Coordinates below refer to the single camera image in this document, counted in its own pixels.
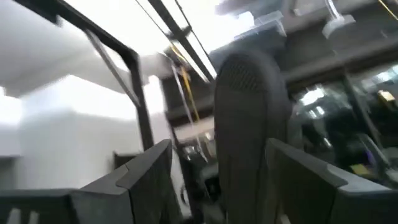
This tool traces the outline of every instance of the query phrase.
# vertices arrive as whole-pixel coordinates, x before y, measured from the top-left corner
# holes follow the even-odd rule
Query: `black fabric seat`
[[[220,185],[229,224],[264,223],[269,138],[288,141],[292,105],[269,55],[230,55],[216,79],[215,139]]]

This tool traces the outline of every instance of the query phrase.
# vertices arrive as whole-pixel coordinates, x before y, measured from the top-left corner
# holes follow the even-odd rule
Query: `black seat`
[[[291,114],[284,79],[272,57],[250,50],[224,61],[216,79],[215,139],[228,223],[262,223],[265,143],[269,138],[288,141]]]

